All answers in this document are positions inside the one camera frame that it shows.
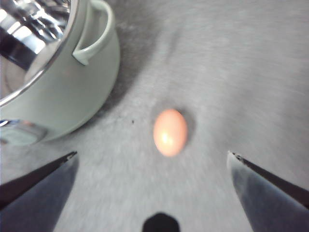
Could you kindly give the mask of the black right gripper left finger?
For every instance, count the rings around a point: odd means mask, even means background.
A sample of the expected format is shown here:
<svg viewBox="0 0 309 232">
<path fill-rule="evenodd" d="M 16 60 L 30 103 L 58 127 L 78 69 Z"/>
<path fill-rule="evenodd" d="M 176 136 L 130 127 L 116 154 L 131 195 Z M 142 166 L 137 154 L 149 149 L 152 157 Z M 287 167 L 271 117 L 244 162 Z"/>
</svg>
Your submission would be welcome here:
<svg viewBox="0 0 309 232">
<path fill-rule="evenodd" d="M 0 186 L 2 232 L 52 232 L 79 168 L 72 151 Z"/>
</svg>

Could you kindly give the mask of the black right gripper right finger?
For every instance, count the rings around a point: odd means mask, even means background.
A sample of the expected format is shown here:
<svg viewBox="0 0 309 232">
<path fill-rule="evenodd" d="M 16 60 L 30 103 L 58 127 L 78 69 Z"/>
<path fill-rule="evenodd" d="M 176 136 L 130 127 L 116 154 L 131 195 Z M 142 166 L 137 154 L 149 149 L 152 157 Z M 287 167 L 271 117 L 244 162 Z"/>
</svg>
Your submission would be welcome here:
<svg viewBox="0 0 309 232">
<path fill-rule="evenodd" d="M 309 192 L 228 152 L 235 192 L 255 232 L 307 232 Z"/>
</svg>

